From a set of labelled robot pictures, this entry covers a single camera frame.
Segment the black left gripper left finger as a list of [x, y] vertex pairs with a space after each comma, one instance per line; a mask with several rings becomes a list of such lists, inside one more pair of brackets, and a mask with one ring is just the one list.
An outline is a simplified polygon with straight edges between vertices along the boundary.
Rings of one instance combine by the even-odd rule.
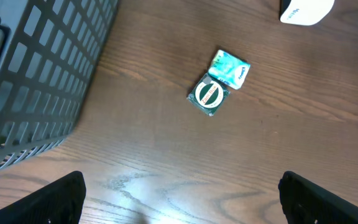
[[0, 224], [78, 224], [85, 197], [83, 174], [73, 171], [0, 209]]

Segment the teal tissue pack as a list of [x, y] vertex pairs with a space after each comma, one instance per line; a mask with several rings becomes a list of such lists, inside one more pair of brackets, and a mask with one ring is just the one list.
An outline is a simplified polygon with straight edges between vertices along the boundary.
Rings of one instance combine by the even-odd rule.
[[225, 85], [238, 90], [242, 87], [249, 70], [249, 63], [218, 50], [211, 61], [208, 73]]

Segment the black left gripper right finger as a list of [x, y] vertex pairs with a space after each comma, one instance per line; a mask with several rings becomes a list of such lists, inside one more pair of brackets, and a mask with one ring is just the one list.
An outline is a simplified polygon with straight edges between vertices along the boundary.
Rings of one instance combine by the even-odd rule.
[[278, 189], [289, 224], [358, 224], [357, 206], [292, 171], [283, 174]]

